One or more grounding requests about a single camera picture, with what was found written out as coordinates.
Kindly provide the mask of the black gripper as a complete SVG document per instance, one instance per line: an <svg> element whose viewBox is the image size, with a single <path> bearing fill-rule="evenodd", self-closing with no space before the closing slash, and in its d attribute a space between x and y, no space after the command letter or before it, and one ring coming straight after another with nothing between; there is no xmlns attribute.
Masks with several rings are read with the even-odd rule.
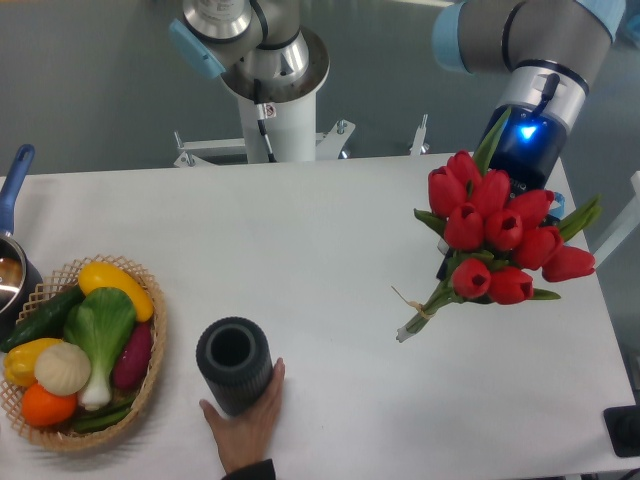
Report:
<svg viewBox="0 0 640 480"><path fill-rule="evenodd" d="M567 139L565 126L544 114L511 107L489 163L490 169L505 171L511 182L511 196L545 187Z"/></svg>

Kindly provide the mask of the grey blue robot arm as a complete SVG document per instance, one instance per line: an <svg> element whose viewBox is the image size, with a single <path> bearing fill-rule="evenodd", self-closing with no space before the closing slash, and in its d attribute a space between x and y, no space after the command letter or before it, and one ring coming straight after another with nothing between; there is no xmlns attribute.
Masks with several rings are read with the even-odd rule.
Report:
<svg viewBox="0 0 640 480"><path fill-rule="evenodd" d="M438 15L431 45L442 68L510 76L490 167L509 174L514 194L546 184L624 11L621 1L461 1ZM235 95L250 162L316 158L315 96L329 57L297 2L187 1L169 36Z"/></svg>

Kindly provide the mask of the dark sleeved forearm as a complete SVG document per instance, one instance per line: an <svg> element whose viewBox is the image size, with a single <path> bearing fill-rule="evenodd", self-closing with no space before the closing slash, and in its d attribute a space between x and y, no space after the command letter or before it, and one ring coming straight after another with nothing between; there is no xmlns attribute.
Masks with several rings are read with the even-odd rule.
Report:
<svg viewBox="0 0 640 480"><path fill-rule="evenodd" d="M227 473L223 480L276 480L276 470L271 459L256 462Z"/></svg>

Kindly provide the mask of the bare human hand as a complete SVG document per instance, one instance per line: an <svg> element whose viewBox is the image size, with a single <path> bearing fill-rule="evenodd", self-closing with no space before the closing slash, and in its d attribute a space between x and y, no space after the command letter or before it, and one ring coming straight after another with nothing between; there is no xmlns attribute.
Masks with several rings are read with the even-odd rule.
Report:
<svg viewBox="0 0 640 480"><path fill-rule="evenodd" d="M285 369L283 359L279 358L262 396L237 417L225 419L207 400L199 401L227 477L266 459L281 411Z"/></svg>

